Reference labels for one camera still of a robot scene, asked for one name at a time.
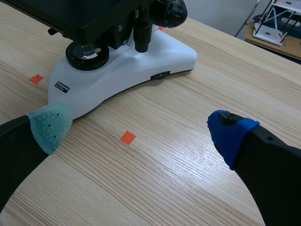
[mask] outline metal rack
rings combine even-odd
[[[284,11],[276,13],[276,8],[282,8]],[[287,22],[280,29],[277,25],[277,17],[284,13],[291,13]],[[301,14],[301,0],[270,0],[269,4],[265,8],[259,21],[255,23],[253,37],[273,43],[278,46],[282,46],[285,38],[290,31],[296,26],[299,15]],[[264,23],[274,19],[275,27],[265,26]],[[291,20],[294,20],[291,28],[287,32],[283,32],[285,27]]]

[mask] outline focus knob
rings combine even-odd
[[[174,28],[187,19],[183,0],[157,0],[150,5],[150,18],[155,25]]]

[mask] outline microscope stage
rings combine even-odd
[[[81,43],[98,38],[135,8],[154,0],[0,0]]]

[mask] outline translucent blue fingertip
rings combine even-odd
[[[47,154],[53,154],[72,125],[71,110],[63,104],[47,105],[26,114],[32,134]]]

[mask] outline screw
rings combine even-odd
[[[119,25],[119,26],[117,27],[117,31],[119,31],[119,32],[122,31],[122,26],[121,26],[121,25]]]

